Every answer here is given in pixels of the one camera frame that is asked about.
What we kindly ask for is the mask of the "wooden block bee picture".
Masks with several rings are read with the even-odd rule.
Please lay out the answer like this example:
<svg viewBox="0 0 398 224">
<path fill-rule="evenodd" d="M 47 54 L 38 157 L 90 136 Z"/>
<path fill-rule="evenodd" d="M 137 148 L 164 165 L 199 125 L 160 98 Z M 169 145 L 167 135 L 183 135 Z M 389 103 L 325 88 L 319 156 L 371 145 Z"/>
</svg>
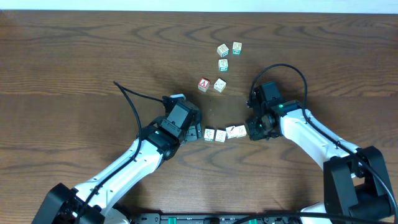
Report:
<svg viewBox="0 0 398 224">
<path fill-rule="evenodd" d="M 215 141 L 225 142 L 225 140 L 226 140 L 226 131 L 217 129 L 215 133 Z"/>
</svg>

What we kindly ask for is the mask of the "wooden block umbrella seven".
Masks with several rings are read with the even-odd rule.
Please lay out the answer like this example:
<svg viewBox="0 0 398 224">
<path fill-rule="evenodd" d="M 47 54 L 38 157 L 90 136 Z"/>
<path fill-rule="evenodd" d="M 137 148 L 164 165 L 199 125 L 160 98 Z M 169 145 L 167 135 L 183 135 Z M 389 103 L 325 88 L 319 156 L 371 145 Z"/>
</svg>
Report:
<svg viewBox="0 0 398 224">
<path fill-rule="evenodd" d="M 215 138 L 215 130 L 214 129 L 205 129 L 203 133 L 203 137 L 205 141 L 214 141 Z"/>
</svg>

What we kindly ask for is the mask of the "wooden block blue X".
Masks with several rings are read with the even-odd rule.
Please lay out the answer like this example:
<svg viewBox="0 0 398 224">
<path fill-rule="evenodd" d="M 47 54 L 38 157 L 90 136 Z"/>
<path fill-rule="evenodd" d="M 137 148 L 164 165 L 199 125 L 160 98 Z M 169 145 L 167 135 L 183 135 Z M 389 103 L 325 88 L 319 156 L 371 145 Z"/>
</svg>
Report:
<svg viewBox="0 0 398 224">
<path fill-rule="evenodd" d="M 235 129 L 236 129 L 235 126 L 226 127 L 225 131 L 226 131 L 226 137 L 228 139 L 235 138 L 237 136 Z"/>
</svg>

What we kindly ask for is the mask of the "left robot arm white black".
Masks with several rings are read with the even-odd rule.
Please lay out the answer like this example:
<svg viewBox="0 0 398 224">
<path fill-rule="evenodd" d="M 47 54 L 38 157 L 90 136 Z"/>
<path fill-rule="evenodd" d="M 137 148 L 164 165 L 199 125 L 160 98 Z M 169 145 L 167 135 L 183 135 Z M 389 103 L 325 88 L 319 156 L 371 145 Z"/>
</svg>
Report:
<svg viewBox="0 0 398 224">
<path fill-rule="evenodd" d="M 171 159 L 187 141 L 202 137 L 201 122 L 175 123 L 161 116 L 142 128 L 130 148 L 99 174 L 69 189 L 53 187 L 34 223 L 130 223 L 114 206 L 134 185 Z"/>
</svg>

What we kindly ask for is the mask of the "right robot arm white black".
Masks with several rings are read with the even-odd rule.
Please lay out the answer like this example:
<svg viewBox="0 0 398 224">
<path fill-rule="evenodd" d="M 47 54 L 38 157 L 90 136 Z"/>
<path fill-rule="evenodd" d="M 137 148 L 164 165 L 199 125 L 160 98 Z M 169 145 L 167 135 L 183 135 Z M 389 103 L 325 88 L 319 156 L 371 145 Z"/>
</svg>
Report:
<svg viewBox="0 0 398 224">
<path fill-rule="evenodd" d="M 250 99 L 247 121 L 255 140 L 284 137 L 303 149 L 323 171 L 323 201 L 288 215 L 299 223 L 379 223 L 397 217 L 397 202 L 384 157 L 330 131 L 305 104 L 276 96 Z"/>
</svg>

